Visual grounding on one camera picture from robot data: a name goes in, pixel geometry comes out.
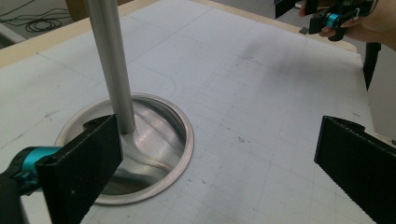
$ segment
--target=reflective metal surface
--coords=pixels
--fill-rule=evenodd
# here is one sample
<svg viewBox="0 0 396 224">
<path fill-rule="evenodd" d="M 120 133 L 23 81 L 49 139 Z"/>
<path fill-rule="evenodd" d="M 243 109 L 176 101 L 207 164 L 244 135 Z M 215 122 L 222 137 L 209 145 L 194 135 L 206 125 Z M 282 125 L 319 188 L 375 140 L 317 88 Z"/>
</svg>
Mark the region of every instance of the reflective metal surface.
<svg viewBox="0 0 396 224">
<path fill-rule="evenodd" d="M 119 121 L 120 133 L 135 129 L 134 109 L 122 45 L 117 1 L 85 0 L 105 75 L 108 95 Z"/>
<path fill-rule="evenodd" d="M 136 130 L 121 135 L 123 161 L 97 203 L 133 203 L 153 196 L 170 186 L 190 161 L 193 132 L 186 115 L 157 96 L 133 94 L 132 103 Z M 84 122 L 112 113 L 109 100 L 87 106 L 65 125 L 56 146 L 82 133 Z"/>
</svg>

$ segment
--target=teal clamp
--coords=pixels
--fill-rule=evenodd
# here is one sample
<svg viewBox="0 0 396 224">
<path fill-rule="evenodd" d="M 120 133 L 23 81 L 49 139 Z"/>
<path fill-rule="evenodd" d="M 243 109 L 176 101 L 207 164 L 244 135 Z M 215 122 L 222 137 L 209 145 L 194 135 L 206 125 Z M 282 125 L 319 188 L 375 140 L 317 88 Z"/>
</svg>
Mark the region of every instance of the teal clamp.
<svg viewBox="0 0 396 224">
<path fill-rule="evenodd" d="M 21 165 L 20 171 L 12 178 L 17 183 L 20 195 L 30 195 L 39 189 L 37 169 L 35 163 L 41 158 L 57 152 L 60 147 L 36 147 L 26 156 Z"/>
<path fill-rule="evenodd" d="M 45 156 L 49 156 L 59 151 L 60 147 L 37 147 L 27 155 L 23 161 L 22 170 L 31 171 L 37 176 L 37 170 L 35 169 L 35 163 Z"/>
<path fill-rule="evenodd" d="M 335 28 L 336 21 L 340 15 L 332 13 L 326 20 L 326 25 L 332 28 Z"/>
</svg>

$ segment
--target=metal rod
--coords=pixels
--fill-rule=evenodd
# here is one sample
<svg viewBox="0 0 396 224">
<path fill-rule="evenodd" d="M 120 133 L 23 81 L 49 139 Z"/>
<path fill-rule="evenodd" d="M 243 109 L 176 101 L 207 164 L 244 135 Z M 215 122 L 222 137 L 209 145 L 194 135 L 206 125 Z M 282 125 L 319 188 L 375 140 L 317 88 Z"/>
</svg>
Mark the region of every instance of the metal rod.
<svg viewBox="0 0 396 224">
<path fill-rule="evenodd" d="M 122 45 L 117 1 L 85 0 L 85 5 L 90 14 L 110 102 L 114 113 L 118 115 L 120 133 L 132 133 L 135 129 L 134 109 Z"/>
</svg>

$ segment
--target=clamp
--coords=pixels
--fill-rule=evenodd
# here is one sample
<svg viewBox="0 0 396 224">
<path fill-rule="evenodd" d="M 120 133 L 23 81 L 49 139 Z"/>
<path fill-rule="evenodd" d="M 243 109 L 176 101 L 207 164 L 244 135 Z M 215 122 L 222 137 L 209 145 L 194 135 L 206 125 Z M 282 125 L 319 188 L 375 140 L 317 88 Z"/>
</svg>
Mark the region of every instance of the clamp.
<svg viewBox="0 0 396 224">
<path fill-rule="evenodd" d="M 0 223 L 25 224 L 22 195 L 42 188 L 52 223 L 77 224 L 122 161 L 115 115 L 84 123 L 64 147 L 28 147 L 0 174 Z"/>
<path fill-rule="evenodd" d="M 357 20 L 359 17 L 367 17 L 375 8 L 376 3 L 377 0 L 337 1 L 317 13 L 318 0 L 307 0 L 305 14 L 317 13 L 309 23 L 309 34 L 317 34 L 323 27 L 329 26 L 335 30 L 335 35 L 329 37 L 329 40 L 342 40 L 346 32 L 342 24 L 349 20 Z"/>
</svg>

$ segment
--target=hand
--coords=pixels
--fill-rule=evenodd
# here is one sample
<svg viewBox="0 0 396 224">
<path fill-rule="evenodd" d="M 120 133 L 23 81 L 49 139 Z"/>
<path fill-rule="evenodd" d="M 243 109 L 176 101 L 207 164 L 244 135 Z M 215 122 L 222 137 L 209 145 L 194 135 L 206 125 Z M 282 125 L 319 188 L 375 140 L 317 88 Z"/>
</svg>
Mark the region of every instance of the hand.
<svg viewBox="0 0 396 224">
<path fill-rule="evenodd" d="M 377 0 L 376 7 L 367 17 L 344 22 L 346 36 L 363 42 L 380 42 L 396 50 L 396 0 Z M 318 7 L 329 7 L 336 0 L 319 0 Z M 300 16 L 305 16 L 305 4 L 300 10 Z M 323 27 L 320 36 L 335 35 L 334 29 Z"/>
</svg>

